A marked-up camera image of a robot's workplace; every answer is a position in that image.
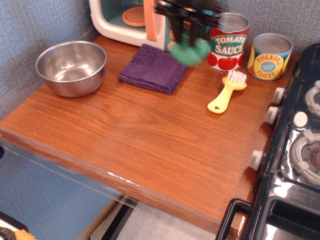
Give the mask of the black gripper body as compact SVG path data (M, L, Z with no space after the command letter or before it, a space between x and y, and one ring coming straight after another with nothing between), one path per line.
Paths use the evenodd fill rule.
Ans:
M216 27L219 18L215 15L223 13L225 5L217 0L157 0L154 11L166 16L172 28L183 27L185 22Z

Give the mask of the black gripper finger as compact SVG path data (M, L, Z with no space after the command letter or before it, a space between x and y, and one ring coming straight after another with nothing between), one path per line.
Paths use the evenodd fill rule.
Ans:
M180 43L182 40L182 32L184 29L184 21L180 18L171 18L171 29L173 30L176 43Z
M190 39L189 39L189 46L193 47L198 39L201 39L203 25L198 22L191 22L190 23Z

